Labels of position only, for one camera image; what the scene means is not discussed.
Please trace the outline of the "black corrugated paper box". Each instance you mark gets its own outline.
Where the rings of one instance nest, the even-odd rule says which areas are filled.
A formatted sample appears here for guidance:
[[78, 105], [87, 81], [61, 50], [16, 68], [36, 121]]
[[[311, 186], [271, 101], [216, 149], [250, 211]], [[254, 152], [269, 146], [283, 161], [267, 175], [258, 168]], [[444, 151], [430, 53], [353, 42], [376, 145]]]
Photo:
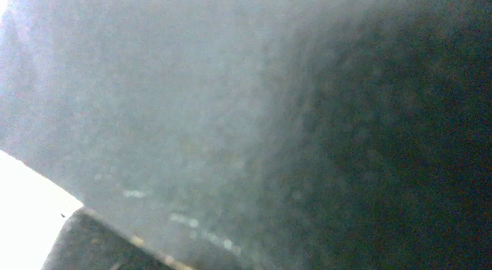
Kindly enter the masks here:
[[1, 149], [195, 269], [490, 269], [491, 0], [7, 0]]

